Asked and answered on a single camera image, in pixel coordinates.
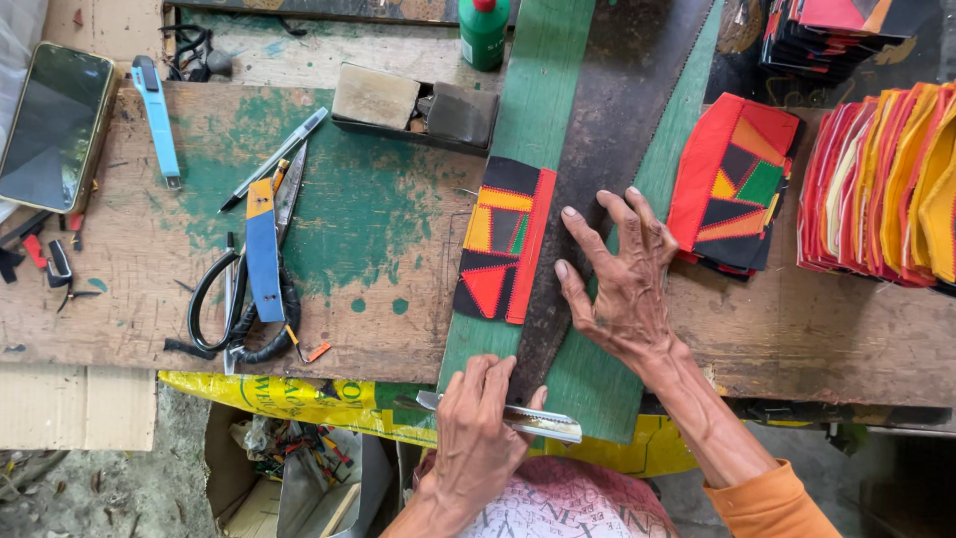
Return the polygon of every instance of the stack of fabric scraps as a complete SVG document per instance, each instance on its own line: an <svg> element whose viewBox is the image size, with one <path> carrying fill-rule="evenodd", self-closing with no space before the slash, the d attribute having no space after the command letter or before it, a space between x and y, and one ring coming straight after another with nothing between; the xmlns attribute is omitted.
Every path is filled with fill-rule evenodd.
<svg viewBox="0 0 956 538"><path fill-rule="evenodd" d="M671 198L678 258L742 281L766 268L801 125L730 94L710 106L684 147Z"/></svg>
<svg viewBox="0 0 956 538"><path fill-rule="evenodd" d="M912 287L956 281L954 89L919 83L824 115L800 195L798 265Z"/></svg>
<svg viewBox="0 0 956 538"><path fill-rule="evenodd" d="M934 8L935 0L772 0L760 65L836 86L915 35Z"/></svg>
<svg viewBox="0 0 956 538"><path fill-rule="evenodd" d="M490 157L465 233L453 308L523 324L556 174Z"/></svg>

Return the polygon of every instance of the left hand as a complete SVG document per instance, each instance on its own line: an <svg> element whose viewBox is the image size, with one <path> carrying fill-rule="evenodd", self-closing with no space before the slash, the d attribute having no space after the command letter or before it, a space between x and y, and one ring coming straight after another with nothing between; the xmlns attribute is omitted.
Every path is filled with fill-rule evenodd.
<svg viewBox="0 0 956 538"><path fill-rule="evenodd" d="M432 497L454 532L504 491L534 440L502 421L515 362L514 356L471 357L464 373L451 376L435 413L438 454L416 496ZM541 410L547 395L548 388L539 387L528 407Z"/></svg>

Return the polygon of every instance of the right hand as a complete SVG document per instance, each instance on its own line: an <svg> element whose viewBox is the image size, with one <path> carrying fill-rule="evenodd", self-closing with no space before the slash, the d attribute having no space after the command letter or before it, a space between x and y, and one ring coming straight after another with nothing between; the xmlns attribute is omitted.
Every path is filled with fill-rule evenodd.
<svg viewBox="0 0 956 538"><path fill-rule="evenodd" d="M561 259L554 271L571 306L575 328L657 392L679 381L676 362L689 357L687 346L670 330L663 292L664 272L679 247L637 189L628 189L624 197L627 203L611 192L597 193L598 203L618 225L617 256L608 252L580 213L570 207L561 212L564 226L594 266L594 302L570 263Z"/></svg>

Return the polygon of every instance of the saw blade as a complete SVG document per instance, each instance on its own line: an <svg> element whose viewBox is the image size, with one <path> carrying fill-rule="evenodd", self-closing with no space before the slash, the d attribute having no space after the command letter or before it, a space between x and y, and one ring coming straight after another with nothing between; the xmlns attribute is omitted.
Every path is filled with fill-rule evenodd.
<svg viewBox="0 0 956 538"><path fill-rule="evenodd" d="M712 0L598 2L577 78L554 195L511 374L508 402L522 404L544 383L571 324L554 263L567 259L587 282L592 268L561 222L572 206L602 238L611 230L595 200L623 194L677 85Z"/></svg>

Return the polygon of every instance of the fingernail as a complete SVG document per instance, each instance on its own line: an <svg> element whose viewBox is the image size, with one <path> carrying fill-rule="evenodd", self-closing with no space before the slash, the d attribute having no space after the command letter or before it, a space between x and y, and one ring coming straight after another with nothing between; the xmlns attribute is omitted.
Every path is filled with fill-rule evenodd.
<svg viewBox="0 0 956 538"><path fill-rule="evenodd" d="M554 272L557 274L558 280L564 280L568 276L568 266L564 264L563 259L559 259L554 263Z"/></svg>

